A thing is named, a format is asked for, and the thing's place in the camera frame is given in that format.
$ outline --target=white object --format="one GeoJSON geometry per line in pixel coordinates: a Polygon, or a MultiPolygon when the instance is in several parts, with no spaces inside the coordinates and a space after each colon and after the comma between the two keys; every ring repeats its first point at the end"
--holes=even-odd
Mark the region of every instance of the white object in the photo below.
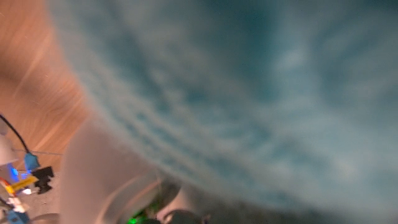
{"type": "Polygon", "coordinates": [[[0,134],[5,136],[7,132],[8,132],[7,124],[0,119],[0,134]]]}
{"type": "Polygon", "coordinates": [[[12,149],[11,140],[0,135],[0,166],[18,160],[16,152],[12,149]]]}

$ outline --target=cable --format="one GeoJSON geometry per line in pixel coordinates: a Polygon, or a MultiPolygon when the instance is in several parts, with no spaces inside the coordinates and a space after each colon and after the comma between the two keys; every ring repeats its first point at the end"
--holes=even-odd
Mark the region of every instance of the cable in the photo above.
{"type": "Polygon", "coordinates": [[[29,149],[27,148],[25,141],[23,140],[23,138],[21,137],[21,135],[19,135],[19,133],[17,132],[17,130],[12,126],[12,124],[3,116],[0,114],[0,118],[11,128],[11,130],[15,133],[15,135],[19,138],[19,140],[21,141],[22,145],[24,146],[25,152],[30,154],[29,149]]]}
{"type": "Polygon", "coordinates": [[[9,205],[2,197],[0,197],[0,202],[3,203],[3,206],[1,206],[1,207],[8,207],[9,209],[14,208],[14,206],[9,205]]]}

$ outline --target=led light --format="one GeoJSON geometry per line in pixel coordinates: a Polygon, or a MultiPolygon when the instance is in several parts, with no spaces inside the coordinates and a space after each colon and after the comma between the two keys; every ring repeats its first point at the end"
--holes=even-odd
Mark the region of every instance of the led light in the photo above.
{"type": "Polygon", "coordinates": [[[132,218],[129,220],[128,224],[136,224],[136,223],[137,223],[137,220],[135,218],[132,218]]]}

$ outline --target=blue fabric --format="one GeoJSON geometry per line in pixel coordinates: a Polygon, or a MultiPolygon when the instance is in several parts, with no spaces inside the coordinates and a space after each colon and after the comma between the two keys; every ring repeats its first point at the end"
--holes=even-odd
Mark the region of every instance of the blue fabric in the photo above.
{"type": "Polygon", "coordinates": [[[398,209],[396,1],[50,6],[89,97],[164,170],[280,210],[398,209]]]}

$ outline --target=wooden floor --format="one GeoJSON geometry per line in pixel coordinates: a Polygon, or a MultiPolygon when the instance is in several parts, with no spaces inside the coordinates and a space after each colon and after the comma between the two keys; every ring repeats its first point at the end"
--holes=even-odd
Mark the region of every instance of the wooden floor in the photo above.
{"type": "MultiPolygon", "coordinates": [[[[57,44],[44,1],[0,1],[0,113],[42,166],[60,168],[73,133],[87,117],[80,87],[57,44]]],[[[22,158],[22,145],[9,132],[22,158]]],[[[24,170],[23,162],[15,167],[24,170]]]]}

